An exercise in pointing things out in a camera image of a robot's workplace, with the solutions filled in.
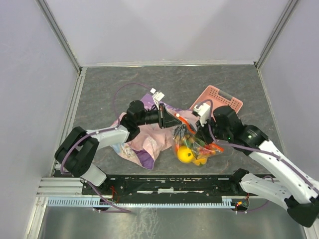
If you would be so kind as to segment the clear zip top bag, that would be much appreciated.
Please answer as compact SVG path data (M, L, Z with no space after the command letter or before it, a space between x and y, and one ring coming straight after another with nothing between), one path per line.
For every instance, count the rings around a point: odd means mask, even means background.
M176 117L182 117L182 116L180 116L180 114L178 114L178 113L175 113L175 116L176 116ZM193 134L194 137L195 137L195 129L194 129L194 127L193 127L186 119L185 119L185 125L186 125L187 128L188 128L188 133ZM200 140L199 138L196 138L196 137L195 137L195 143L193 144L193 147L190 148L190 149L192 150L194 156L195 156L195 160L197 159L197 158L196 158L196 150L197 150L197 148L200 147L200 146L205 146L205 145L206 145L205 142L203 142L203 141ZM178 144L178 138L177 138L177 139L173 139L173 145L172 145L172 147L173 147L174 152L175 152L175 155L176 155L176 157L177 157L177 151L178 151L178 148L180 147L180 145Z

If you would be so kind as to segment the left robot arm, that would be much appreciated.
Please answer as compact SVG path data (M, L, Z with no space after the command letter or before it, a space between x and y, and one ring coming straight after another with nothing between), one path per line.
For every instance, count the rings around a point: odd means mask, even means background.
M163 103L147 110L142 101L132 101L114 127L91 131L80 126L73 128L54 158L72 176L84 179L99 194L106 194L110 190L110 181L107 174L93 164L96 152L104 147L132 141L140 133L140 126L149 124L170 128L182 124L182 121L169 113Z

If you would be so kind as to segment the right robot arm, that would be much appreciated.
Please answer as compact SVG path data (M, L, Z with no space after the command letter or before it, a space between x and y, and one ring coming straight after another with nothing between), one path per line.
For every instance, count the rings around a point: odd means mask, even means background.
M317 180L293 164L259 128L243 124L230 106L214 110L207 103L199 103L192 113L198 117L196 135L202 140L243 152L279 180L268 182L239 169L228 183L233 194L261 196L285 209L298 224L307 228L314 224L319 218Z

